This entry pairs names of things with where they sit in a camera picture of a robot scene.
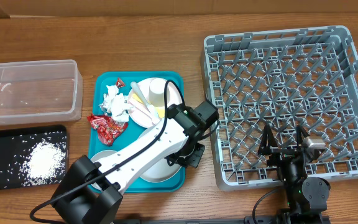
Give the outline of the large red snack wrapper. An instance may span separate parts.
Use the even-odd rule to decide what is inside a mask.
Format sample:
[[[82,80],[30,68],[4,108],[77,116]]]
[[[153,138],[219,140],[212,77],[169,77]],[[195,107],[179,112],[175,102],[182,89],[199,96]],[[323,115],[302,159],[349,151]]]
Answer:
[[[91,127],[96,130],[101,143],[107,146],[112,146],[116,138],[128,127],[127,122],[115,121],[107,115],[90,114],[87,120]]]

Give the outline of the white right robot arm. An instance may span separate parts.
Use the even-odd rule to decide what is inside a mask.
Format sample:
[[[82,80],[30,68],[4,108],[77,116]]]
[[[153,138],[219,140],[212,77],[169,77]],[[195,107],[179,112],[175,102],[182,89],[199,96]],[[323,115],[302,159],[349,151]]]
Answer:
[[[267,165],[275,166],[282,189],[287,196],[288,208],[280,209],[275,216],[264,218],[271,223],[329,223],[322,216],[327,209],[331,186],[326,179],[309,177],[306,165],[318,159],[325,142],[310,136],[302,126],[296,127],[296,146],[279,146],[270,126],[262,134],[258,154],[267,156]]]

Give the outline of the white paper cup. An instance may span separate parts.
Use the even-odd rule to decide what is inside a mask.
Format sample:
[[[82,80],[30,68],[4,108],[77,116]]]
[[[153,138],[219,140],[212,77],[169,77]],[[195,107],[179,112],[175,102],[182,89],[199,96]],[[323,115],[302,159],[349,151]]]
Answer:
[[[164,91],[166,80],[163,78],[154,78],[149,85],[149,101],[156,107],[164,106]]]

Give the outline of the grey shallow bowl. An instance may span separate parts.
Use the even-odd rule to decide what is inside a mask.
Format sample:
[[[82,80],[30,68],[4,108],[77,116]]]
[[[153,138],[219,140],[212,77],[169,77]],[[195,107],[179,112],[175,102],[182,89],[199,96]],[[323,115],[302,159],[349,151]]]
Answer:
[[[175,191],[183,185],[184,179],[184,168],[177,164],[169,166],[167,160],[162,159],[145,171],[126,193]]]

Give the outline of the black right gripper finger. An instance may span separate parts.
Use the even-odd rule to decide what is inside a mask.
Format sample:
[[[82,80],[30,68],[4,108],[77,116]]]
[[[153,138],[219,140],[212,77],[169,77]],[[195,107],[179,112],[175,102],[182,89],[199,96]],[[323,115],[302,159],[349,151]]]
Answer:
[[[301,125],[298,125],[296,127],[296,143],[297,143],[297,146],[307,146],[309,136],[310,135],[306,132],[306,130]]]
[[[273,153],[276,153],[277,150],[278,144],[275,137],[273,136],[271,127],[266,124],[263,129],[262,140],[257,153],[258,155],[269,156]]]

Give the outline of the white rice pile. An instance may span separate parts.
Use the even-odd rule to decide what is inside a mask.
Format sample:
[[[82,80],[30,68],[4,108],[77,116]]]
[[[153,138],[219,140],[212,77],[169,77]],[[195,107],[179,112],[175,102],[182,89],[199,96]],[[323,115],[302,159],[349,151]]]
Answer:
[[[12,161],[5,170],[4,180],[13,186],[30,187],[56,184],[67,164],[66,137],[37,139],[14,138]]]

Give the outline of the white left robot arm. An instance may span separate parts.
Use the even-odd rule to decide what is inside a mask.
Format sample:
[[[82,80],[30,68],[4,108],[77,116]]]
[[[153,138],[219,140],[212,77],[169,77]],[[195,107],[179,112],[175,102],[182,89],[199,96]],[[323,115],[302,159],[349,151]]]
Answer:
[[[204,153],[199,143],[218,119],[210,101],[195,109],[172,104],[164,120],[142,137],[111,156],[92,162],[76,160],[55,191],[52,207],[66,223],[112,223],[124,192],[160,161],[180,167],[198,167]]]

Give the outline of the white napkin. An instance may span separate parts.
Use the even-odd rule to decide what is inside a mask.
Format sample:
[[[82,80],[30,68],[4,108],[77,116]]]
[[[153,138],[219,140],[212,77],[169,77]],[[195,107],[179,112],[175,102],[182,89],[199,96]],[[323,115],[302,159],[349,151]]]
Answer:
[[[127,97],[119,93],[116,85],[107,85],[108,92],[103,95],[103,102],[99,105],[105,115],[111,115],[112,119],[118,122],[128,122],[129,113],[133,106],[127,102]]]

